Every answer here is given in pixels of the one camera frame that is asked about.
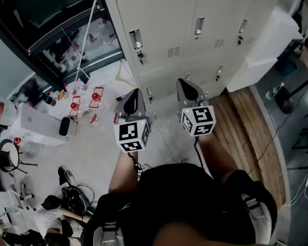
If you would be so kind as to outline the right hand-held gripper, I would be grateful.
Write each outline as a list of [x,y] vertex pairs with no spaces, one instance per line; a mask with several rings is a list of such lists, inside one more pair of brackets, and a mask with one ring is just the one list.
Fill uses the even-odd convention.
[[183,78],[176,82],[178,117],[192,137],[212,133],[216,124],[213,106],[209,105],[201,87]]

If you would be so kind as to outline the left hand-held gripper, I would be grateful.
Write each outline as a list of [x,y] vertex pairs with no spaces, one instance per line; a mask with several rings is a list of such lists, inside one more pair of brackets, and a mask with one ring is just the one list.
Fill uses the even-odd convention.
[[140,89],[130,91],[119,101],[115,110],[113,128],[117,145],[123,153],[146,148],[150,134],[150,120],[146,114]]

